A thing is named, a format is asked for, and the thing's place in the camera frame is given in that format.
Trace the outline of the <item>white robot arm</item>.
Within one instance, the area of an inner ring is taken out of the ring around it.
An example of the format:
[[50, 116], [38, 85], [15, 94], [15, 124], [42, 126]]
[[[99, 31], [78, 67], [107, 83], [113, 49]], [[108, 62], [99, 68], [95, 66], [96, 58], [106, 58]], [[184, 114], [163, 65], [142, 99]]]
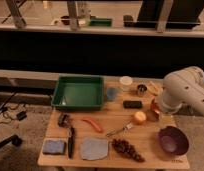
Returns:
[[196, 66], [167, 74], [163, 79], [163, 91], [157, 97], [162, 113], [174, 114], [183, 103], [192, 106], [204, 116], [204, 71]]

